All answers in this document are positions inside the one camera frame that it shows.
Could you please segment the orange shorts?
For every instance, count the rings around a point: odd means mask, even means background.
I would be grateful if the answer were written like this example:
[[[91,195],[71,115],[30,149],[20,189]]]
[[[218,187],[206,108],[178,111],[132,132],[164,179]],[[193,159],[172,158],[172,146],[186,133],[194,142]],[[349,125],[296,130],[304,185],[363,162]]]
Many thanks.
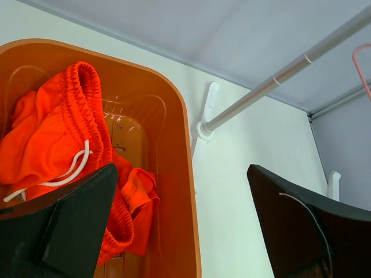
[[[113,163],[118,182],[98,263],[120,253],[146,253],[160,204],[155,175],[132,167],[113,149],[100,78],[92,65],[72,64],[25,94],[11,122],[1,139],[4,202],[18,196],[35,199]]]

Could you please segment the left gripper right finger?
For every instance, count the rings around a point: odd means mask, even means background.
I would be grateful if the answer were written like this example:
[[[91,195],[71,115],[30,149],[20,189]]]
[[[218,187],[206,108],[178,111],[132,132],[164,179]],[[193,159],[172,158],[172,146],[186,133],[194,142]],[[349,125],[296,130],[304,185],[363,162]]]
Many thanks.
[[[256,164],[247,178],[275,277],[370,277],[370,211]]]

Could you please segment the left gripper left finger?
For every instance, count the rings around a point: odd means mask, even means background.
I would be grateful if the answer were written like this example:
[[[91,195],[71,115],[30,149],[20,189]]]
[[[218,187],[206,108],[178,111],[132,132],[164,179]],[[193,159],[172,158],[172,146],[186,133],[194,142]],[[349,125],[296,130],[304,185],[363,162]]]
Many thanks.
[[[108,164],[1,209],[1,277],[93,277],[117,181]]]

